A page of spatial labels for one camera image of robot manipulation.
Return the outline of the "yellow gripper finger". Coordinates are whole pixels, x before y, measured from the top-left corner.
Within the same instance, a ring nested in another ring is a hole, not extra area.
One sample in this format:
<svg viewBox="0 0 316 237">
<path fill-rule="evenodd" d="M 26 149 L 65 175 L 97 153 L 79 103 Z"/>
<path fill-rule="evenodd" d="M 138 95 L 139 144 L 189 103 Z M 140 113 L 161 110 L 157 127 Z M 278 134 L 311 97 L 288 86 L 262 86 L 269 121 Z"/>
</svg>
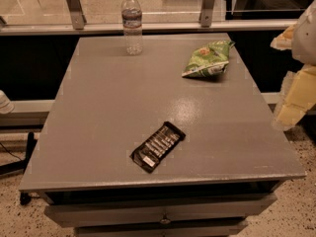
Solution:
<svg viewBox="0 0 316 237">
<path fill-rule="evenodd" d="M 286 28 L 281 34 L 272 40 L 271 47 L 278 50 L 291 49 L 294 29 L 295 25 L 291 25 Z"/>
<path fill-rule="evenodd" d="M 274 128 L 293 128 L 316 105 L 316 67 L 305 64 L 283 78 L 274 110 Z"/>
</svg>

